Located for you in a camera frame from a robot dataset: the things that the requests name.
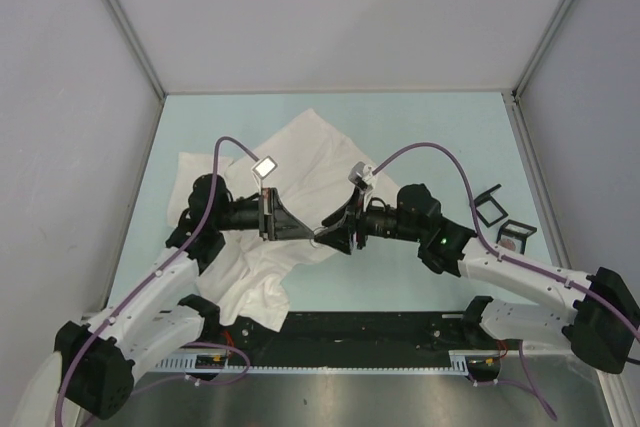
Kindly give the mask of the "white t-shirt garment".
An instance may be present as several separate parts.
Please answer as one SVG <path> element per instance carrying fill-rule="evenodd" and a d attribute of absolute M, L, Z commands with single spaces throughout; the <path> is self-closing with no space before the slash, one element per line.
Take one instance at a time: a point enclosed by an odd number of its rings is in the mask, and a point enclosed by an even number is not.
<path fill-rule="evenodd" d="M 299 114 L 262 145 L 258 157 L 277 168 L 265 183 L 313 230 L 350 196 L 351 169 L 368 157 L 314 110 Z M 241 317 L 279 331 L 292 311 L 407 310 L 408 245 L 371 239 L 348 256 L 310 240 L 263 241 L 229 232 L 213 265 L 198 279 L 200 295 L 220 309 L 222 325 Z"/>

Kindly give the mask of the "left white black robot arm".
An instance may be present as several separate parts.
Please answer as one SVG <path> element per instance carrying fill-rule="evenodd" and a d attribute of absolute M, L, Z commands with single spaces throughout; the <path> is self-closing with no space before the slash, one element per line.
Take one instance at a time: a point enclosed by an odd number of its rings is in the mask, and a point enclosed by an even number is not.
<path fill-rule="evenodd" d="M 225 246 L 227 231 L 255 231 L 265 241 L 313 238 L 273 187 L 233 199 L 225 180 L 205 174 L 193 183 L 188 206 L 149 272 L 118 303 L 84 324 L 60 328 L 59 397 L 100 420 L 113 417 L 138 380 L 159 361 L 191 343 L 207 347 L 222 336 L 221 309 L 196 293 L 196 280 Z"/>

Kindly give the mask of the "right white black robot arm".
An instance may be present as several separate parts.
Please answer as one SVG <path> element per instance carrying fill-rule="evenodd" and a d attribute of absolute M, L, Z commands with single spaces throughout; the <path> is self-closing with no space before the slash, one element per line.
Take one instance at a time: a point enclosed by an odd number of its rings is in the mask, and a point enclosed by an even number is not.
<path fill-rule="evenodd" d="M 469 346 L 484 348 L 494 339 L 533 341 L 568 348 L 600 371 L 623 372 L 639 339 L 639 305 L 618 273 L 563 269 L 490 244 L 444 217 L 423 184 L 401 188 L 396 201 L 394 207 L 375 206 L 355 190 L 323 220 L 316 243 L 351 254 L 371 236 L 415 242 L 418 258 L 432 272 L 489 283 L 527 299 L 525 305 L 472 302 L 471 317 L 461 323 Z"/>

